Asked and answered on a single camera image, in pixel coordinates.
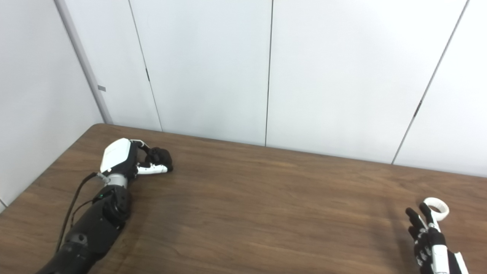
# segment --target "robotic hand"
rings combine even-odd
[[[147,156],[137,162],[138,149]],[[149,148],[141,140],[119,139],[110,144],[103,155],[100,173],[92,173],[78,187],[68,214],[64,220],[61,237],[54,257],[37,274],[86,274],[103,258],[122,232],[130,216],[128,182],[137,175],[172,171],[169,152],[161,148]],[[62,235],[81,187],[89,179],[98,176],[105,186],[91,200],[91,207]]]
[[[420,266],[420,273],[468,274],[462,255],[448,250],[435,212],[424,202],[419,205],[419,209],[427,223],[412,208],[407,208],[406,214],[412,224],[408,231],[414,240],[414,255]]]

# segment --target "black wire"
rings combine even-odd
[[[59,251],[59,248],[61,247],[62,239],[64,237],[64,231],[66,230],[66,225],[68,224],[69,215],[71,215],[71,210],[73,210],[76,199],[78,198],[79,192],[81,191],[81,188],[83,187],[83,185],[87,181],[89,181],[90,179],[92,179],[95,176],[96,176],[96,172],[93,172],[90,175],[86,176],[86,178],[84,178],[81,181],[81,183],[79,184],[78,189],[76,189],[75,196],[73,197],[73,200],[71,201],[71,205],[69,206],[68,212],[66,213],[66,216],[64,218],[64,222],[63,222],[62,227],[61,227],[61,233],[59,233],[59,239],[57,240],[56,252],[55,253],[57,253]]]
[[[75,211],[73,211],[73,214],[71,215],[71,225],[70,225],[70,227],[73,227],[73,223],[74,223],[74,221],[75,221],[75,214],[76,214],[76,212],[78,212],[78,210],[79,210],[80,208],[82,208],[83,206],[85,206],[86,204],[91,203],[91,202],[93,202],[93,200],[92,200],[92,199],[91,199],[91,200],[88,200],[88,201],[86,201],[86,202],[84,202],[84,203],[82,203],[80,206],[78,206],[78,207],[75,209]]]

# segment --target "white wall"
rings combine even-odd
[[[0,199],[9,205],[102,119],[53,1],[0,1],[0,37]]]
[[[131,1],[164,131],[264,145],[271,2]]]
[[[391,163],[464,4],[274,1],[267,145]]]
[[[487,177],[486,14],[470,0],[395,164]]]
[[[59,0],[116,125],[161,130],[128,0]]]

